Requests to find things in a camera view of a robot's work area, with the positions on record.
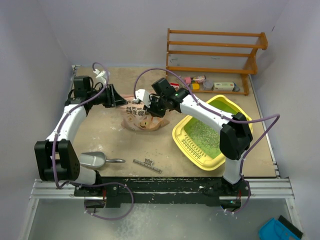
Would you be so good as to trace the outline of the pink cat litter bag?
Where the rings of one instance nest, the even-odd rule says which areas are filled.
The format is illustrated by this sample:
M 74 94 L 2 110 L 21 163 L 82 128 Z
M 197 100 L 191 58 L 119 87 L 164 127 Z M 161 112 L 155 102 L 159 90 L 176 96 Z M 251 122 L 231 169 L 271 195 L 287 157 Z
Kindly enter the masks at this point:
M 123 128 L 137 132 L 152 132 L 170 123 L 165 117 L 151 116 L 149 112 L 144 110 L 143 103 L 133 102 L 133 95 L 125 94 L 122 97 L 127 101 L 126 105 L 118 107 L 122 117 L 121 126 Z

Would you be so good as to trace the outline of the white bag sealing clip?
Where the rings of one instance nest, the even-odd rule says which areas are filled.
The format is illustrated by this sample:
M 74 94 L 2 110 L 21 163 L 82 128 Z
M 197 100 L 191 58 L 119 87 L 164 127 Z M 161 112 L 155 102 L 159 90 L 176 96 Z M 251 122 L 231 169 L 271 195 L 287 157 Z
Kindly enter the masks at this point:
M 154 166 L 154 162 L 149 159 L 149 158 L 145 158 L 144 161 L 140 161 L 140 160 L 137 160 L 137 159 L 133 159 L 132 161 L 134 164 L 136 165 L 139 165 L 141 167 L 144 167 L 146 169 L 149 169 L 155 173 L 158 173 L 158 174 L 161 174 L 162 173 L 162 170 L 160 168 L 157 168 Z

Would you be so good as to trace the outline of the silver metal scoop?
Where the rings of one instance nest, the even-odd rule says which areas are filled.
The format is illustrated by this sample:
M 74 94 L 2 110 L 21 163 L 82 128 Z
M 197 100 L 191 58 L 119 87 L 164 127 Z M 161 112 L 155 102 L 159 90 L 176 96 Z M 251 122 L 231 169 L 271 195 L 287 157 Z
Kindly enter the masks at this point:
M 101 151 L 84 152 L 79 158 L 79 163 L 84 167 L 101 168 L 106 163 L 125 163 L 124 159 L 120 158 L 107 158 Z

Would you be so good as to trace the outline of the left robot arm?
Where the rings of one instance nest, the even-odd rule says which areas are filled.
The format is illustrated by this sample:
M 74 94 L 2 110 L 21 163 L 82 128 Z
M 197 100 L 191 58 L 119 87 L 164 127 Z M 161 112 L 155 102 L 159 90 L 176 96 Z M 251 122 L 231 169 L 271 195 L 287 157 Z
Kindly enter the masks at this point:
M 63 187 L 60 181 L 64 184 L 82 184 L 91 196 L 101 194 L 103 184 L 97 180 L 98 173 L 95 170 L 81 166 L 73 148 L 73 141 L 93 106 L 116 108 L 128 103 L 117 93 L 114 85 L 109 83 L 107 72 L 98 73 L 96 80 L 101 85 L 99 89 L 96 89 L 90 76 L 74 78 L 73 89 L 68 93 L 57 126 L 46 140 L 37 141 L 34 145 L 41 180 L 55 182 L 59 189 Z

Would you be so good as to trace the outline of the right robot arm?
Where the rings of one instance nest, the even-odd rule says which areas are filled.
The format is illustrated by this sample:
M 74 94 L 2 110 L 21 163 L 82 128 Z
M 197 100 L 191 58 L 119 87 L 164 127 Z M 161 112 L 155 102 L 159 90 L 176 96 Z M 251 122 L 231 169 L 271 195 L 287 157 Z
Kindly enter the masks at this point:
M 151 86 L 155 93 L 138 90 L 136 94 L 153 117 L 162 118 L 167 111 L 176 111 L 196 118 L 219 134 L 219 149 L 225 156 L 222 190 L 228 196 L 235 195 L 240 190 L 242 159 L 253 140 L 246 116 L 219 110 L 186 88 L 175 90 L 166 78 Z

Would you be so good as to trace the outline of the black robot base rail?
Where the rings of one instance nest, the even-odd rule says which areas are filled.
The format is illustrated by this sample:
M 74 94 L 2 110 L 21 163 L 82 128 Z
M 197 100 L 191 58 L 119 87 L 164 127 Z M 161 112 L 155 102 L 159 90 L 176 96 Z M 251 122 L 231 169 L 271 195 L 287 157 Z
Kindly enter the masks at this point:
M 235 184 L 222 177 L 99 177 L 97 186 L 78 186 L 77 197 L 105 200 L 107 208 L 121 204 L 202 204 L 237 210 L 251 195 L 246 180 Z

